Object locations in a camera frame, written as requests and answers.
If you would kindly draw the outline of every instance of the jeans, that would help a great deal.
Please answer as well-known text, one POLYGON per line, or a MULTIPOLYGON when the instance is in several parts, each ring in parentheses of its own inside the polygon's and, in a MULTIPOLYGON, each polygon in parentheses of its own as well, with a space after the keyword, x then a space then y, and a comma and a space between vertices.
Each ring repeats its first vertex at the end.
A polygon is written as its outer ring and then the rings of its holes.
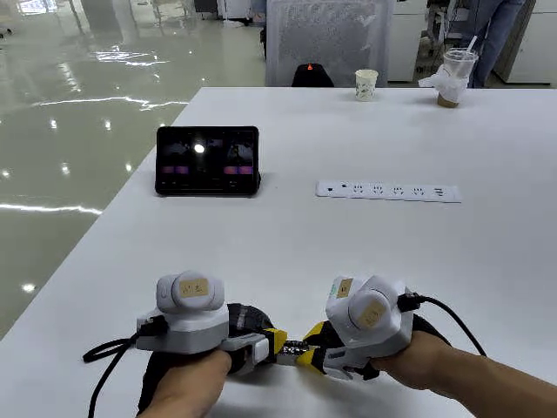
POLYGON ((514 20, 525 2, 526 0, 470 0, 470 15, 462 32, 461 46, 466 48, 474 35, 477 35, 478 41, 474 49, 480 51, 483 47, 470 79, 470 87, 482 89, 486 84, 511 33, 514 20))

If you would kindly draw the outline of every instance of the power outlet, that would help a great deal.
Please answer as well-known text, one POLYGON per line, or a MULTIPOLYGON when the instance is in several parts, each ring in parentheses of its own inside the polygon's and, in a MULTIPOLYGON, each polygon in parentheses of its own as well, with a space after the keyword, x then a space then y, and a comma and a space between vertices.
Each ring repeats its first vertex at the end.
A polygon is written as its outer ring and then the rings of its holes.
POLYGON ((366 181, 319 181, 320 197, 349 199, 419 200, 423 202, 459 203, 458 187, 450 185, 389 185, 366 181))

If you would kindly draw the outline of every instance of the sticker label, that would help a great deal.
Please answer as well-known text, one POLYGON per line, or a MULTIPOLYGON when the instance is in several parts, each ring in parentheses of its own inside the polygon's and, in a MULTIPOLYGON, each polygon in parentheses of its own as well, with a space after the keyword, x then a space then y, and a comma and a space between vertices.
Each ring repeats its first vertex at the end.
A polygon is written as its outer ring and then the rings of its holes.
POLYGON ((385 311, 386 308, 383 304, 378 300, 374 300, 359 316, 358 323, 363 328, 371 328, 379 322, 385 311))
POLYGON ((207 296, 209 294, 209 282, 207 279, 193 279, 180 281, 180 296, 193 298, 195 296, 207 296))
POLYGON ((337 299, 348 297, 348 294, 350 293, 350 287, 352 287, 352 281, 353 279, 343 279, 342 281, 340 281, 337 299))

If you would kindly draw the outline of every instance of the tablet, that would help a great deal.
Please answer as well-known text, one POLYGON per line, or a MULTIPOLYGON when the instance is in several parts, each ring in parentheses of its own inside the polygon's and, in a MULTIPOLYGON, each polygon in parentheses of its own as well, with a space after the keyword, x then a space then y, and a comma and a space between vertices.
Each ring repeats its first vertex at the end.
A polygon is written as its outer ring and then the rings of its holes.
POLYGON ((252 196, 259 188, 254 126, 163 126, 155 190, 161 195, 252 196))

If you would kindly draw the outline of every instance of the hand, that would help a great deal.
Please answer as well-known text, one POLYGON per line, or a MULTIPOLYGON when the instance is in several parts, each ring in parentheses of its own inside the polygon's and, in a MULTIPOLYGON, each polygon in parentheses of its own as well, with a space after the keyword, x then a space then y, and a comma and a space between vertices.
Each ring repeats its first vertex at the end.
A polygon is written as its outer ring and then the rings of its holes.
POLYGON ((201 418, 217 401, 232 365, 215 351, 200 361, 171 368, 158 383, 151 405, 138 418, 201 418))
POLYGON ((405 350, 393 357, 371 359, 370 362, 409 388, 435 390, 436 370, 442 367, 442 359, 452 350, 454 348, 440 338, 416 331, 405 350))

